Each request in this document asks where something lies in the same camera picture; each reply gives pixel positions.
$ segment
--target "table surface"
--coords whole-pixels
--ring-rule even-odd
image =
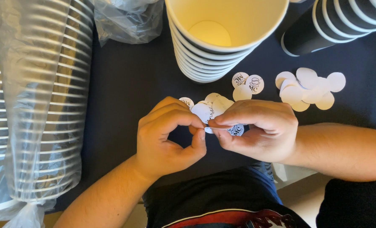
[[[260,75],[264,90],[253,99],[280,102],[275,77],[282,71],[295,73],[299,67],[327,77],[343,72],[346,87],[334,93],[334,106],[326,111],[312,105],[296,112],[299,124],[336,122],[376,129],[376,33],[353,42],[338,44],[309,55],[291,57],[280,39],[285,30],[312,4],[290,4],[279,28],[222,79],[205,85],[192,83],[179,70],[168,20],[164,15],[161,36],[148,44],[130,45],[109,40],[100,47],[95,32],[91,82],[82,150],[80,183],[59,197],[56,211],[64,210],[91,184],[136,152],[137,124],[166,96],[190,97],[199,102],[212,92],[232,100],[232,76],[237,72]],[[156,186],[249,165],[254,160],[222,149],[214,135],[206,135],[207,154],[190,168],[162,177]],[[190,145],[186,127],[178,127],[170,139]]]

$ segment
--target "left hand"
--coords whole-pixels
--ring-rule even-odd
[[[197,129],[187,148],[167,139],[178,125]],[[205,127],[184,102],[166,97],[139,121],[137,170],[147,178],[158,179],[190,167],[206,154]]]

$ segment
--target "stack of paper cups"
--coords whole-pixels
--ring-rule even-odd
[[[192,81],[228,73],[285,16],[289,0],[165,0],[176,61]]]
[[[347,43],[376,31],[376,0],[316,0],[282,36],[291,56]]]

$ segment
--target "forearm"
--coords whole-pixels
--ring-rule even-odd
[[[348,181],[376,180],[376,130],[339,124],[298,127],[296,152],[283,163]]]
[[[155,180],[136,170],[136,156],[90,186],[64,211],[54,228],[119,228]]]

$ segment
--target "pile of stickers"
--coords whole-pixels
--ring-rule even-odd
[[[207,95],[205,100],[199,101],[197,104],[188,97],[181,97],[179,100],[187,104],[190,107],[191,112],[197,115],[205,124],[208,124],[209,120],[223,114],[235,103],[215,92]],[[205,127],[205,132],[213,134],[212,129],[228,130],[232,136],[241,136],[244,133],[244,124],[237,124],[233,127],[225,128]]]
[[[248,75],[238,72],[233,76],[233,99],[235,101],[250,100],[253,94],[258,94],[264,89],[264,81],[258,75]]]
[[[339,72],[331,73],[327,78],[318,77],[312,69],[299,68],[296,77],[287,71],[278,74],[275,85],[280,89],[282,102],[290,104],[295,111],[305,111],[310,104],[327,110],[334,104],[332,92],[344,88],[346,77]]]

